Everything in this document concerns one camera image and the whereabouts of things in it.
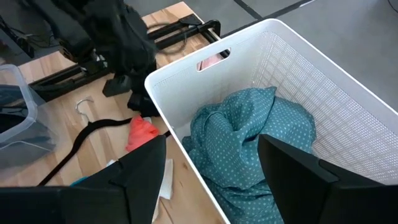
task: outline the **teal cloth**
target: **teal cloth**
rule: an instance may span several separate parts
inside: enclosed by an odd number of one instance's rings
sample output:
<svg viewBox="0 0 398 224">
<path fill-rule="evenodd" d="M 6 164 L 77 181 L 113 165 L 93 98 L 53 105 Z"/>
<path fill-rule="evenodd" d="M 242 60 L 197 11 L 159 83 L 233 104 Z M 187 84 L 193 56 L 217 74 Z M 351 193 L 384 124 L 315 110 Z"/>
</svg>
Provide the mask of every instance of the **teal cloth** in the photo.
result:
<svg viewBox="0 0 398 224">
<path fill-rule="evenodd" d="M 261 169 L 258 134 L 312 151 L 312 115 L 276 97 L 275 91 L 276 87 L 245 89 L 201 108 L 192 120 L 191 136 L 182 140 L 232 223 L 283 223 Z"/>
</svg>

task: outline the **clear plastic bin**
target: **clear plastic bin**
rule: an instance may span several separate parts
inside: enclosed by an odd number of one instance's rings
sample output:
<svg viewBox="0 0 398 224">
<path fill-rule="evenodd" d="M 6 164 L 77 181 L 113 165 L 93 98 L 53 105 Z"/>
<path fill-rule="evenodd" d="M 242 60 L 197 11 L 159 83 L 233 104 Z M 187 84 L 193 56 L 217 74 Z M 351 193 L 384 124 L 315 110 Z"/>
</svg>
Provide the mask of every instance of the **clear plastic bin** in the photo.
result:
<svg viewBox="0 0 398 224">
<path fill-rule="evenodd" d="M 50 109 L 14 65 L 0 66 L 0 172 L 24 167 L 58 143 Z"/>
</svg>

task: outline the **hanger hook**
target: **hanger hook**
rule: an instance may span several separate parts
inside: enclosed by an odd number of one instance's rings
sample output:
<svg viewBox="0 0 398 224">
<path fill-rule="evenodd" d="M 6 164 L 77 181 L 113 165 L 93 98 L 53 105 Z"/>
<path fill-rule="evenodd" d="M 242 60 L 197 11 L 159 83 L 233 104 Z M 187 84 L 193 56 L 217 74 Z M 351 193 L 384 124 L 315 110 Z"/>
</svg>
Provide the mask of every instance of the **hanger hook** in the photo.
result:
<svg viewBox="0 0 398 224">
<path fill-rule="evenodd" d="M 84 102 L 84 101 L 90 101 L 90 102 L 94 103 L 94 100 L 91 100 L 91 99 L 88 99 L 88 98 L 82 99 L 82 100 L 80 100 L 79 102 L 77 102 L 75 109 L 76 109 L 76 112 L 77 112 L 78 114 L 83 115 L 84 117 L 86 117 L 87 121 L 90 122 L 90 119 L 88 118 L 87 114 L 86 114 L 86 113 L 83 113 L 83 112 L 81 112 L 81 111 L 79 110 L 79 105 L 80 105 L 80 103 L 82 103 L 82 102 Z"/>
</svg>

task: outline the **gray floor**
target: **gray floor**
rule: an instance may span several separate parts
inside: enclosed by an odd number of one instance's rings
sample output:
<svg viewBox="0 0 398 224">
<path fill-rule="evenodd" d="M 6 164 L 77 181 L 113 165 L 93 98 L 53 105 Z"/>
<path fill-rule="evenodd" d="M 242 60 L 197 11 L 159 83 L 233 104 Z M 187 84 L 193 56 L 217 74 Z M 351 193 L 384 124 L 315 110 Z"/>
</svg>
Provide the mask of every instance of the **gray floor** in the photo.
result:
<svg viewBox="0 0 398 224">
<path fill-rule="evenodd" d="M 398 111 L 398 13 L 387 0 L 317 0 L 279 19 Z"/>
<path fill-rule="evenodd" d="M 243 0 L 261 16 L 267 16 L 300 0 Z"/>
<path fill-rule="evenodd" d="M 150 14 L 179 2 L 179 0 L 125 1 L 135 7 L 141 15 Z M 260 15 L 266 16 L 299 0 L 243 1 Z M 398 0 L 391 1 L 398 8 Z M 220 20 L 222 34 L 254 20 L 233 0 L 186 0 L 185 2 L 203 20 Z M 11 12 L 0 11 L 12 19 Z M 316 0 L 279 19 L 398 110 L 398 100 L 396 100 L 398 13 L 391 9 L 387 0 Z M 18 20 L 14 24 L 17 27 L 18 22 L 25 24 L 29 22 L 23 18 Z"/>
</svg>

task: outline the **black clothes hanger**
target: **black clothes hanger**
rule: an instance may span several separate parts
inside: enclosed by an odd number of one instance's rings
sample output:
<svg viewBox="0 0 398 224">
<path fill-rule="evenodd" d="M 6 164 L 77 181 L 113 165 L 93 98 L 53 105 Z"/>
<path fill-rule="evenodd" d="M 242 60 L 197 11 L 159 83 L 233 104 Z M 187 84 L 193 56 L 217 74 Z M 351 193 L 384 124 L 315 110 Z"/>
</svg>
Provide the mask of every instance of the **black clothes hanger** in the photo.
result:
<svg viewBox="0 0 398 224">
<path fill-rule="evenodd" d="M 101 128 L 105 128 L 105 127 L 116 127 L 116 126 L 122 126 L 124 124 L 128 124 L 130 123 L 132 118 L 128 118 L 122 121 L 115 121 L 112 119 L 101 119 L 98 121 L 94 121 L 91 122 L 87 115 L 80 112 L 78 109 L 78 106 L 80 103 L 84 102 L 84 101 L 91 101 L 90 99 L 85 99 L 85 100 L 81 100 L 76 104 L 76 110 L 79 114 L 85 116 L 87 118 L 87 120 L 89 121 L 87 126 L 85 128 L 83 128 L 83 130 L 80 131 L 80 133 L 78 134 L 78 136 L 75 139 L 75 142 L 73 143 L 72 149 L 69 152 L 69 154 L 62 159 L 62 161 L 38 184 L 38 186 L 43 186 L 45 184 L 47 184 L 54 176 L 55 174 L 57 174 L 61 168 L 79 151 L 79 149 L 81 148 L 81 145 L 83 144 L 83 142 L 85 141 L 85 139 L 94 131 L 101 129 Z M 164 134 L 166 137 L 169 137 L 171 135 L 170 131 L 167 131 Z"/>
</svg>

